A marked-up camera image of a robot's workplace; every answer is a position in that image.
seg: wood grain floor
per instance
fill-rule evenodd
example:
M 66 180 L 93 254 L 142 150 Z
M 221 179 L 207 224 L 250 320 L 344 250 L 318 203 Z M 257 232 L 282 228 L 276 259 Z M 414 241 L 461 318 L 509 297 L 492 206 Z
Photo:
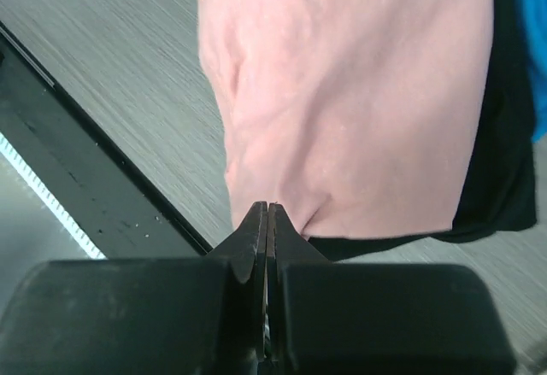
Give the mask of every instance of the wood grain floor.
M 197 63 L 195 0 L 0 0 L 0 20 L 212 243 L 231 230 L 222 128 Z M 538 151 L 547 211 L 547 143 Z M 469 265 L 515 348 L 547 351 L 547 227 L 454 246 L 422 241 L 359 261 Z

